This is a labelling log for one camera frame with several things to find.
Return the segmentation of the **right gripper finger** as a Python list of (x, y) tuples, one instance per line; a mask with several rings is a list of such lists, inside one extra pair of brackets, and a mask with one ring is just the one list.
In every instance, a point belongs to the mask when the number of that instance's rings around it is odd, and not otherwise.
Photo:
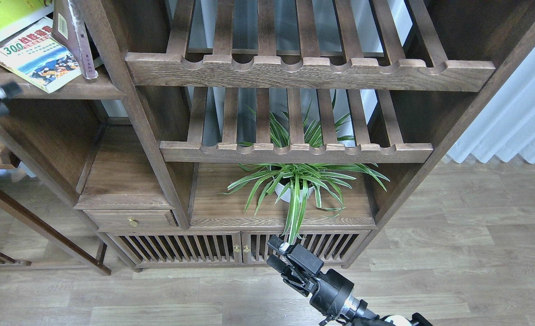
[(296, 273), (296, 270), (292, 265), (286, 264), (286, 262), (277, 256), (270, 256), (266, 262), (269, 266), (280, 273), (284, 283), (292, 287), (297, 292), (300, 292), (300, 278), (298, 278), (298, 273)]
[(323, 261), (304, 246), (286, 243), (278, 236), (272, 235), (267, 245), (280, 255), (278, 258), (294, 267), (300, 280), (317, 276), (324, 265)]

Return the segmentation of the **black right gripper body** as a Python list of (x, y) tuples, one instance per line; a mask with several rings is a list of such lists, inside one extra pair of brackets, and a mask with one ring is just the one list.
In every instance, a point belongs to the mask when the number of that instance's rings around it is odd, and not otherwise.
[(311, 294), (310, 305), (327, 320), (352, 320), (356, 315), (356, 300), (352, 296), (354, 283), (335, 270), (308, 276), (285, 268), (282, 278), (303, 296)]

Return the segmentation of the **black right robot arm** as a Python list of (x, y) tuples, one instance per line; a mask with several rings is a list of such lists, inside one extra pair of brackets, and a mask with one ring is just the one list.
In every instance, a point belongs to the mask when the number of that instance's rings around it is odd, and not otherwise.
[(367, 308), (367, 302), (353, 297), (353, 282), (333, 269), (322, 273), (323, 261), (300, 244), (289, 244), (273, 235), (268, 241), (271, 249), (286, 258), (286, 262), (276, 256), (267, 263), (277, 270), (284, 283), (305, 297), (311, 294), (309, 303), (325, 316), (319, 323), (325, 326), (336, 321), (348, 326), (430, 326), (420, 313), (410, 319), (400, 315), (381, 318)]

